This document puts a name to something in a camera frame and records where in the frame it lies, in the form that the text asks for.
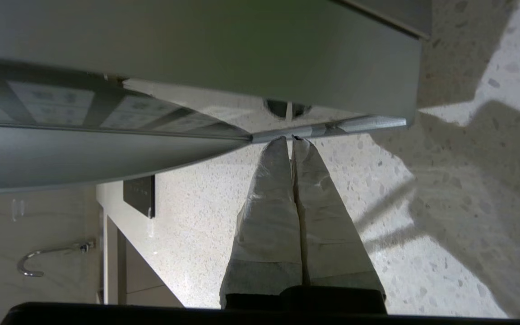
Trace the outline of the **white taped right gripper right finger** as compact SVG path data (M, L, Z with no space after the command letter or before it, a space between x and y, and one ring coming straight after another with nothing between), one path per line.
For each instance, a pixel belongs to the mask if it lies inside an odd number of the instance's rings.
M378 273L316 146L295 137L292 162L303 231L303 282L312 305L340 312L385 312Z

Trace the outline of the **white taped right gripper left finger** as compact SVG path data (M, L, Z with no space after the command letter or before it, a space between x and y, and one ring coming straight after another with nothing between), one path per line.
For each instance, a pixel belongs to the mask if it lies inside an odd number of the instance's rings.
M285 137L260 154L237 215L232 251L219 289L221 308L233 300L278 297L302 283L301 227Z

